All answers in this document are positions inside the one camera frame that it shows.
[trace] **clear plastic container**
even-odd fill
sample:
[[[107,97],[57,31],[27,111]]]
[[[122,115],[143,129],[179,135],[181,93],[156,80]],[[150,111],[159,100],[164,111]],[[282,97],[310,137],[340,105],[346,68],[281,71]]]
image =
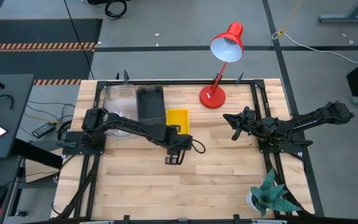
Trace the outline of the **clear plastic container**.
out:
[[[106,88],[104,92],[104,109],[110,113],[137,121],[136,88],[134,85],[114,85]],[[130,133],[121,130],[107,130],[108,136],[123,137]]]

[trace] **floor mat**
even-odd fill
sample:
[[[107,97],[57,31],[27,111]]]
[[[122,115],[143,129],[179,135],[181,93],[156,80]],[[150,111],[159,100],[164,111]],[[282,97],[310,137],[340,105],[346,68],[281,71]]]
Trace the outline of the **floor mat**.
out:
[[[73,22],[92,63],[102,19]],[[32,73],[38,85],[76,85],[89,72],[69,19],[0,19],[0,74]]]

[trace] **potted plant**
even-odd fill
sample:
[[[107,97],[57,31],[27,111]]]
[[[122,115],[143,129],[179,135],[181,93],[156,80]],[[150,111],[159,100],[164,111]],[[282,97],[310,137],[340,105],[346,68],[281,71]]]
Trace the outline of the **potted plant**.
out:
[[[279,212],[301,210],[300,207],[282,198],[283,195],[288,193],[283,188],[284,184],[274,186],[274,170],[271,169],[259,188],[251,187],[246,196],[246,203],[250,208],[258,210],[261,216],[266,214],[268,208]]]

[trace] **white pot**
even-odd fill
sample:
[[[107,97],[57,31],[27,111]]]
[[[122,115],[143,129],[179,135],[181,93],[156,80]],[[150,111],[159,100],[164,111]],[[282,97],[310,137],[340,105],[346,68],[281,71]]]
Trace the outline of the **white pot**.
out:
[[[251,191],[249,191],[246,195],[246,204],[248,205],[248,207],[254,209],[255,211],[259,211],[258,209],[256,209],[255,205],[252,203],[252,193]]]

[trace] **cable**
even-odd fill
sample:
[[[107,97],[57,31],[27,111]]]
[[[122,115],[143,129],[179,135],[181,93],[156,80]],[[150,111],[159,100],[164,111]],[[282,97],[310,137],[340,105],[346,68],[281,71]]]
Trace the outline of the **cable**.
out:
[[[111,11],[109,11],[109,7],[112,3],[114,2],[121,2],[124,5],[124,10],[122,10],[122,12],[120,14],[114,14]],[[116,20],[121,18],[125,13],[127,12],[127,3],[125,2],[125,0],[110,0],[106,6],[104,7],[104,13],[106,14],[106,17],[110,20]]]
[[[277,40],[277,38],[278,38],[278,33],[280,33],[280,32],[275,32],[275,33],[272,35],[272,39],[273,39],[273,40]],[[349,59],[349,58],[347,58],[347,57],[345,57],[345,56],[343,56],[343,55],[341,55],[341,54],[335,53],[335,52],[330,52],[330,51],[325,51],[325,50],[317,50],[317,49],[308,47],[308,46],[306,46],[306,45],[300,44],[300,43],[296,42],[295,40],[293,40],[288,34],[286,34],[286,33],[284,33],[284,32],[283,32],[282,34],[284,34],[290,41],[292,41],[294,44],[296,44],[296,45],[298,45],[298,46],[301,46],[301,47],[304,47],[304,48],[307,48],[307,49],[309,49],[309,50],[313,50],[313,51],[319,52],[319,53],[326,53],[326,54],[337,55],[337,56],[340,56],[340,57],[342,57],[342,58],[344,58],[344,59],[346,59],[346,60],[348,60],[348,61],[350,61],[350,62],[352,62],[352,63],[358,63],[357,61],[354,61],[354,60],[352,60],[352,59]]]
[[[71,103],[56,103],[56,102],[44,103],[44,102],[35,102],[35,101],[30,101],[30,100],[27,100],[27,102],[35,103],[35,104],[41,104],[41,105],[67,105],[67,106],[72,106],[72,107],[75,108],[75,106],[72,105]]]
[[[57,172],[53,171],[53,172],[38,172],[38,173],[34,173],[34,174],[29,174],[29,175],[25,175],[24,177],[29,177],[31,175],[37,175],[37,174],[56,174]],[[21,181],[16,181],[17,177],[15,177],[15,179],[9,181],[8,183],[2,185],[2,186],[6,186],[8,184],[10,184],[11,182],[17,182],[17,183],[25,183],[27,184],[26,182],[21,182]]]
[[[307,49],[309,49],[309,50],[313,50],[313,51],[319,52],[319,53],[326,53],[326,54],[337,55],[337,56],[340,56],[340,57],[342,57],[342,58],[344,58],[344,59],[346,59],[346,60],[348,60],[348,61],[350,61],[350,62],[352,62],[352,63],[358,63],[357,61],[353,61],[353,60],[351,60],[351,59],[349,59],[349,58],[347,58],[347,57],[345,57],[345,56],[343,56],[343,55],[341,55],[341,54],[335,53],[335,52],[330,52],[330,51],[325,51],[325,50],[317,50],[317,49],[314,49],[314,48],[312,48],[312,47],[308,47],[308,46],[306,46],[306,45],[300,44],[300,43],[296,42],[295,40],[293,40],[288,34],[285,33],[285,29],[288,27],[288,25],[289,25],[289,24],[291,23],[291,21],[293,20],[293,18],[294,18],[294,16],[295,16],[295,13],[296,13],[296,11],[298,10],[298,8],[299,8],[301,2],[302,2],[302,0],[298,0],[298,2],[296,3],[294,9],[292,10],[292,13],[291,13],[291,16],[290,16],[288,22],[283,26],[283,28],[282,28],[280,31],[275,32],[274,34],[272,34],[272,39],[273,39],[273,40],[277,40],[281,35],[285,35],[290,41],[292,41],[294,44],[296,44],[296,45],[298,45],[298,46],[301,46],[301,47],[304,47],[304,48],[307,48]]]
[[[288,128],[288,134],[287,134],[287,137],[288,137],[288,139],[290,140],[290,141],[292,141],[293,139],[292,139],[292,137],[293,137],[293,133],[292,133],[292,128],[290,127],[290,125],[289,124],[287,124],[286,122],[284,122],[284,121],[276,121],[277,123],[282,123],[282,124],[284,124],[287,128]]]
[[[200,145],[204,148],[203,151],[199,151],[199,150],[197,150],[197,148],[194,146],[194,144],[191,143],[191,146],[193,146],[194,150],[195,150],[196,152],[200,153],[200,154],[204,154],[204,153],[206,152],[206,148],[205,148],[204,144],[203,144],[202,142],[200,142],[200,141],[195,140],[195,139],[193,139],[193,141],[197,142],[198,144],[200,144]]]
[[[61,171],[61,169],[63,168],[63,166],[64,166],[68,161],[70,161],[72,158],[74,158],[75,156],[76,156],[76,155],[72,155],[70,158],[68,158],[68,159],[62,164],[62,166],[60,167],[59,172]],[[55,207],[53,206],[53,203],[54,203],[54,201],[52,201],[52,203],[50,204],[50,206],[52,207],[52,210],[53,210],[56,214],[60,215],[60,212],[58,212],[58,211],[55,210]]]
[[[28,134],[31,137],[34,137],[34,135],[30,134],[28,131],[26,131],[24,128],[19,127],[22,131],[24,131],[26,134]]]
[[[59,118],[57,118],[55,115],[53,115],[53,114],[51,114],[51,113],[49,113],[49,112],[34,109],[33,107],[31,107],[31,106],[29,106],[29,105],[26,105],[26,106],[28,106],[30,109],[32,109],[32,110],[34,110],[34,111],[41,112],[41,113],[45,113],[45,114],[48,114],[48,115],[50,115],[50,116],[53,116],[53,118],[55,118],[57,122],[58,122],[58,120],[59,120]]]
[[[57,139],[58,140],[62,140],[62,135],[68,128],[70,128],[71,122],[72,121],[66,121],[62,125],[60,125],[60,128],[57,131],[57,133],[58,133],[57,134]]]
[[[28,115],[25,111],[24,111],[24,115],[26,115],[27,117],[32,118],[32,119],[39,119],[39,120],[48,121],[48,122],[51,122],[51,123],[59,123],[59,121],[54,121],[54,120],[50,120],[50,119],[39,118],[39,117],[36,117],[36,116]]]
[[[283,26],[283,28],[277,32],[277,36],[280,37],[282,34],[284,34],[285,29],[288,27],[288,25],[290,25],[290,23],[292,22],[296,11],[298,10],[299,6],[301,5],[302,0],[298,0],[298,2],[296,3],[295,7],[292,10],[292,13],[290,15],[290,18],[288,19],[287,23]]]
[[[52,201],[52,203],[50,204],[50,206],[52,207],[52,210],[56,213],[56,214],[58,214],[58,215],[60,215],[60,212],[57,212],[56,210],[55,210],[55,207],[53,207],[53,203],[54,203],[55,201]]]
[[[67,105],[64,105],[63,108],[62,108],[62,117],[61,119],[63,119],[64,115],[65,115],[65,108],[66,108]]]
[[[75,35],[77,36],[78,43],[80,44],[81,50],[82,50],[82,52],[84,53],[84,56],[85,56],[85,59],[86,59],[86,63],[88,64],[88,67],[89,67],[89,70],[90,70],[90,72],[91,72],[92,78],[93,78],[93,80],[95,80],[94,75],[93,75],[93,72],[92,72],[90,60],[88,59],[88,56],[86,56],[86,53],[85,53],[85,51],[84,51],[84,47],[82,46],[82,42],[81,42],[81,40],[80,40],[80,36],[78,35],[77,29],[76,29],[75,26],[74,26],[74,22],[73,22],[73,18],[71,17],[70,10],[68,10],[68,6],[67,6],[66,0],[64,0],[64,2],[65,2],[65,5],[66,5],[68,17],[70,18],[71,25],[73,26]]]
[[[62,122],[63,121],[63,118],[68,118],[68,117],[72,117],[73,115],[65,115],[65,116],[62,116],[59,121]]]

